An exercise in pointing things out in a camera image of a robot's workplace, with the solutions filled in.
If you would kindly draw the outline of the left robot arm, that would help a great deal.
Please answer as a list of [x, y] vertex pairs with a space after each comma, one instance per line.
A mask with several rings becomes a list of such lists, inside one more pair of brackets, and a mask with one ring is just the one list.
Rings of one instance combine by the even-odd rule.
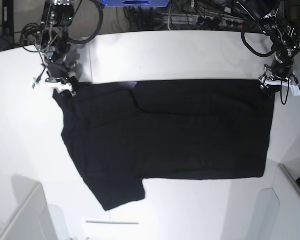
[[268, 53], [253, 49], [246, 40], [247, 24], [241, 29], [241, 40], [245, 47], [260, 58], [274, 56], [271, 65], [264, 66], [258, 78], [260, 89], [271, 96], [288, 88], [293, 96], [300, 96], [300, 81], [293, 71], [295, 56], [300, 53], [300, 36], [286, 18], [278, 16], [278, 0], [238, 0], [237, 4], [249, 16], [249, 21], [258, 25], [260, 31], [270, 38], [273, 45]]

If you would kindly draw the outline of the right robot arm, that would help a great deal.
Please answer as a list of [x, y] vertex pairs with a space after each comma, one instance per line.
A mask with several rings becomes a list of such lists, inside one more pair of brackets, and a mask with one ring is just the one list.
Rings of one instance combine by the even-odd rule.
[[71, 50], [68, 27], [75, 16], [74, 4], [71, 0], [47, 0], [44, 4], [37, 50], [43, 58], [44, 72], [47, 79], [43, 85], [54, 89], [61, 95], [75, 96], [74, 85], [78, 82], [71, 77], [71, 65], [67, 58]]

